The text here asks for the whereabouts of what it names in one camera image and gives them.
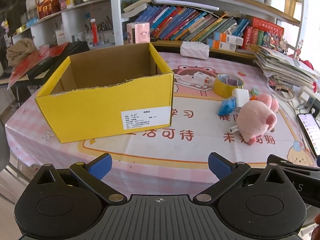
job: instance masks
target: tablecloth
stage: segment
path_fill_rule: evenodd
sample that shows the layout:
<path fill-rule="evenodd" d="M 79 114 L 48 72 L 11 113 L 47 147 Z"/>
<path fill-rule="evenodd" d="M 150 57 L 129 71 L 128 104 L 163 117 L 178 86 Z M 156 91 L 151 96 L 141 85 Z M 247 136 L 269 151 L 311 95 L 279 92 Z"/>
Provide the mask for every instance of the tablecloth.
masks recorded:
<path fill-rule="evenodd" d="M 259 68 L 216 58 L 161 56 L 175 73 L 171 127 L 61 144 L 38 109 L 35 93 L 6 123 L 12 152 L 27 165 L 52 163 L 55 168 L 88 163 L 109 152 L 113 166 L 103 181 L 127 196 L 199 193 L 218 180 L 207 164 L 214 151 L 232 162 L 245 161 L 254 167 L 264 167 L 269 154 L 297 158 L 303 165 L 315 164 L 310 152 L 301 147 L 299 128 L 285 111 L 277 113 L 274 133 L 249 146 L 239 133 L 227 132 L 235 125 L 237 112 L 218 116 L 223 98 L 213 92 L 212 82 L 201 85 L 193 78 L 197 72 L 211 77 L 229 73 L 243 79 L 246 89 L 270 93 Z"/>

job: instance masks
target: white quilted case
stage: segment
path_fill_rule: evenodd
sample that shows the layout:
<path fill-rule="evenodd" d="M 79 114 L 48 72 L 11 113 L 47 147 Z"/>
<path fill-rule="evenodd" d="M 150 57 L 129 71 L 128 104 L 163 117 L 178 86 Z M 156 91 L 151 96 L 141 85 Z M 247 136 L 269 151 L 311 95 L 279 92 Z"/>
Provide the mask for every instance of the white quilted case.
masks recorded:
<path fill-rule="evenodd" d="M 209 57 L 209 45 L 196 41 L 183 41 L 180 46 L 180 54 L 185 57 L 207 59 Z"/>

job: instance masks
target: open box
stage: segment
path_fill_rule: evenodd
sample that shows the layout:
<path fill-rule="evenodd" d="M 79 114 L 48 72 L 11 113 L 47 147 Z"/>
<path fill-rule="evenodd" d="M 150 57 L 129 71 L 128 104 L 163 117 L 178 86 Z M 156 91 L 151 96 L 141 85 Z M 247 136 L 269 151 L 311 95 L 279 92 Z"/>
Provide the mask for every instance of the open box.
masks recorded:
<path fill-rule="evenodd" d="M 171 125 L 173 72 L 151 43 L 72 55 L 36 102 L 60 142 Z"/>

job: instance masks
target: stuffed animal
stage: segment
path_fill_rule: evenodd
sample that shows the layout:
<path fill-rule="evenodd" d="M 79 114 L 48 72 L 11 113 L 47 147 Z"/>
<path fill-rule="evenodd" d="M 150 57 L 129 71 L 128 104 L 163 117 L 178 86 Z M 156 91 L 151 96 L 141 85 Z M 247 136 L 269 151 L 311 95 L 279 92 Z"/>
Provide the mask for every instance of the stuffed animal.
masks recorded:
<path fill-rule="evenodd" d="M 252 145 L 274 127 L 277 117 L 265 103 L 251 100 L 242 106 L 236 122 L 244 141 Z"/>
<path fill-rule="evenodd" d="M 269 107 L 274 113 L 276 113 L 279 110 L 279 102 L 273 98 L 271 95 L 268 94 L 260 94 L 257 95 L 256 100 L 261 101 L 262 103 L 265 103 L 267 107 Z M 274 125 L 268 128 L 267 132 L 274 132 Z"/>

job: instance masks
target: blue crumpled bag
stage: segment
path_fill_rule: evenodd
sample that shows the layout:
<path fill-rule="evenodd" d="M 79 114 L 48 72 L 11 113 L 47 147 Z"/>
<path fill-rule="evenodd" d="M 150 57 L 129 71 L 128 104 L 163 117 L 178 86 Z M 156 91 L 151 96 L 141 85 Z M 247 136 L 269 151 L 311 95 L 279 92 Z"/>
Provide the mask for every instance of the blue crumpled bag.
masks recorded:
<path fill-rule="evenodd" d="M 227 115 L 236 108 L 236 98 L 229 97 L 222 101 L 218 115 Z"/>

